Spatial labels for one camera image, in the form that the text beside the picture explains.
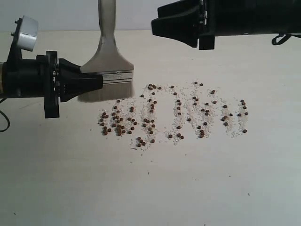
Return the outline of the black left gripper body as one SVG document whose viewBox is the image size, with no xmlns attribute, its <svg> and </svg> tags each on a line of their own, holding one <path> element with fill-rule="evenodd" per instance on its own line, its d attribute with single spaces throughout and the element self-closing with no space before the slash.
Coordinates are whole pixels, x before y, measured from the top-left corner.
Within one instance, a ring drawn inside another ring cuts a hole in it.
<svg viewBox="0 0 301 226">
<path fill-rule="evenodd" d="M 35 59 L 18 59 L 2 65 L 2 98 L 44 98 L 46 119 L 58 118 L 58 54 L 47 51 Z"/>
</svg>

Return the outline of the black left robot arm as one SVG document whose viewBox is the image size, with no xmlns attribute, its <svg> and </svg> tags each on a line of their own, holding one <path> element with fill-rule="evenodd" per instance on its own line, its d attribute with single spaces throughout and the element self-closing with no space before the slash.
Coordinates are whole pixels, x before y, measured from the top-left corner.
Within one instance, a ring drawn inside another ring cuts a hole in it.
<svg viewBox="0 0 301 226">
<path fill-rule="evenodd" d="M 101 75 L 81 73 L 80 66 L 58 58 L 56 51 L 35 59 L 11 56 L 2 65 L 0 78 L 2 98 L 42 97 L 47 119 L 60 116 L 60 102 L 103 88 Z"/>
</svg>

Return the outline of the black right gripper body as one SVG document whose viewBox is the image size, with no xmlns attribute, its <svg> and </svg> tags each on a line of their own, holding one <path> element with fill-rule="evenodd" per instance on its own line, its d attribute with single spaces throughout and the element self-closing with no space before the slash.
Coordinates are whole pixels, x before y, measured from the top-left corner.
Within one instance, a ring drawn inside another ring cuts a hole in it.
<svg viewBox="0 0 301 226">
<path fill-rule="evenodd" d="M 299 0 L 204 0 L 201 15 L 200 50 L 214 49 L 220 36 L 275 34 L 273 46 L 301 36 Z"/>
</svg>

